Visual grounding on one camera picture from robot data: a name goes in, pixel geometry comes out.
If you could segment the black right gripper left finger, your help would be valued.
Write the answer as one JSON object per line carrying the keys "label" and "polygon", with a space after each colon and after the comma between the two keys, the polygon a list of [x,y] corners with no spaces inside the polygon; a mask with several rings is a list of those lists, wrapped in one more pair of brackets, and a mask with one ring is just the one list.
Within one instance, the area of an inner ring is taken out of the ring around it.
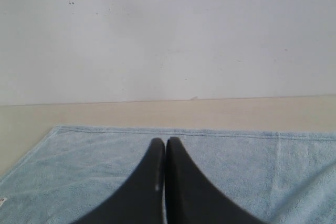
{"label": "black right gripper left finger", "polygon": [[165,145],[154,138],[128,179],[74,223],[163,223]]}

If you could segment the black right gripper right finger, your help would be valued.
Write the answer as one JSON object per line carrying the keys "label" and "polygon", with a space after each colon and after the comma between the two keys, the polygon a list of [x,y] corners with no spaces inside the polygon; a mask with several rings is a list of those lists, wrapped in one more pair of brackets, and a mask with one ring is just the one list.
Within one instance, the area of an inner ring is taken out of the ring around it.
{"label": "black right gripper right finger", "polygon": [[206,178],[178,137],[166,145],[165,205],[168,223],[262,223]]}

